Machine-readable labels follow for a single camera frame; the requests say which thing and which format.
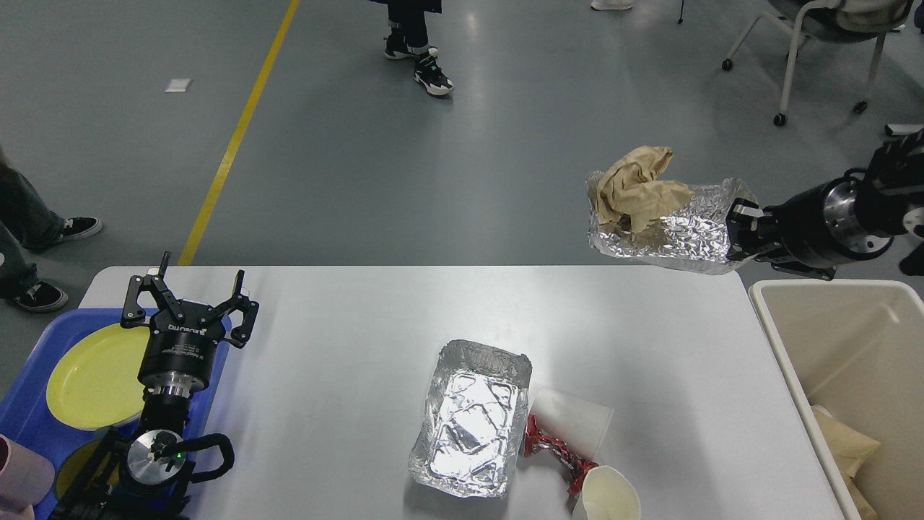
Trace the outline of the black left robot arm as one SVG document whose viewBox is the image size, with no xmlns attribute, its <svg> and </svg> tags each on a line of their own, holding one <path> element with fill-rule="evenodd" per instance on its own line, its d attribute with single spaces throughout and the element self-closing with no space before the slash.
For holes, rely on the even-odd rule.
<svg viewBox="0 0 924 520">
<path fill-rule="evenodd" d="M 224 302 L 178 299 L 165 280 L 169 260 L 166 251 L 155 273 L 129 280 L 120 313 L 122 328 L 147 332 L 136 376 L 139 424 L 128 435 L 106 429 L 53 519 L 181 519 L 188 488 L 217 480 L 235 463 L 226 435 L 189 434 L 189 412 L 194 395 L 210 388 L 220 345 L 241 349 L 250 340 L 258 303 L 243 292 L 243 270 Z"/>
</svg>

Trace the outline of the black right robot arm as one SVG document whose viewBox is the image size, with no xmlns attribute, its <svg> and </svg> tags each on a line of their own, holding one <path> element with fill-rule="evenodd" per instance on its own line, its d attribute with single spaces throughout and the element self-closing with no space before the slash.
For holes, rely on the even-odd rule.
<svg viewBox="0 0 924 520">
<path fill-rule="evenodd" d="M 867 167 L 799 192 L 785 203 L 731 204 L 725 223 L 730 261 L 824 281 L 838 267 L 883 256 L 901 235 L 922 237 L 922 132 L 888 139 Z"/>
</svg>

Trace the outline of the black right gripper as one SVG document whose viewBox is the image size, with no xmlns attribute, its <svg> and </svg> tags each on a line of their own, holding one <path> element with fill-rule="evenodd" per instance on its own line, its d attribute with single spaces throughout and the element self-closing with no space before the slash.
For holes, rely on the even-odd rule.
<svg viewBox="0 0 924 520">
<path fill-rule="evenodd" d="M 847 177 L 765 209 L 756 203 L 732 203 L 725 218 L 726 259 L 765 256 L 775 271 L 832 281 L 842 264 L 874 260 L 894 243 L 894 237 L 877 235 L 861 224 L 860 195 L 860 181 Z"/>
</svg>

